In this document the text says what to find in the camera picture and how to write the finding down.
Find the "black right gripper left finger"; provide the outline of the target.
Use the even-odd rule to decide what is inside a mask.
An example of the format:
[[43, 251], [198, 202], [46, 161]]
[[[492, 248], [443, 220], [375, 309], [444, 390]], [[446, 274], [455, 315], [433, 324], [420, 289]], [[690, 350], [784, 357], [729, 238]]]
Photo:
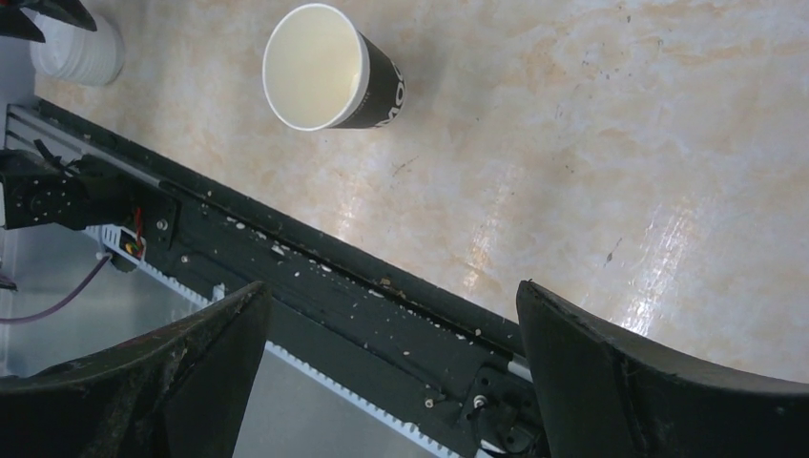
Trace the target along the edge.
[[267, 340], [233, 318], [253, 282], [184, 319], [1, 381], [5, 457], [230, 457]]

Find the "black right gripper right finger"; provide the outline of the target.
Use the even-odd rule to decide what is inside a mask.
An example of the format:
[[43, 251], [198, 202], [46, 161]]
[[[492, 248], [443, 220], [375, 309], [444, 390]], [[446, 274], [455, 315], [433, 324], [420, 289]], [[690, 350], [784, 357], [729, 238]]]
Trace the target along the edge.
[[714, 364], [522, 281], [523, 347], [554, 457], [804, 457], [808, 387]]

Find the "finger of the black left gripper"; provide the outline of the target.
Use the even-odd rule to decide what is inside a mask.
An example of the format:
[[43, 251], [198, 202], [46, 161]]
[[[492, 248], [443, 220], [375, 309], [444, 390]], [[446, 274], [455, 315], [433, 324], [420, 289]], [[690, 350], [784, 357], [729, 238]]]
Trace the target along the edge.
[[19, 6], [85, 31], [97, 31], [93, 15], [80, 0], [23, 0]]
[[46, 42], [43, 32], [20, 6], [1, 7], [1, 35], [36, 43]]

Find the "black paper coffee cup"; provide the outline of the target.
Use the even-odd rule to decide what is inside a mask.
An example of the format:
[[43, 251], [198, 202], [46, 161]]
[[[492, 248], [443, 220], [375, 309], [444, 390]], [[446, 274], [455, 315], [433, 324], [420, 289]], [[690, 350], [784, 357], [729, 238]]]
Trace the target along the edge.
[[262, 59], [274, 115], [302, 132], [375, 129], [403, 111], [405, 78], [337, 8], [301, 5], [274, 28]]

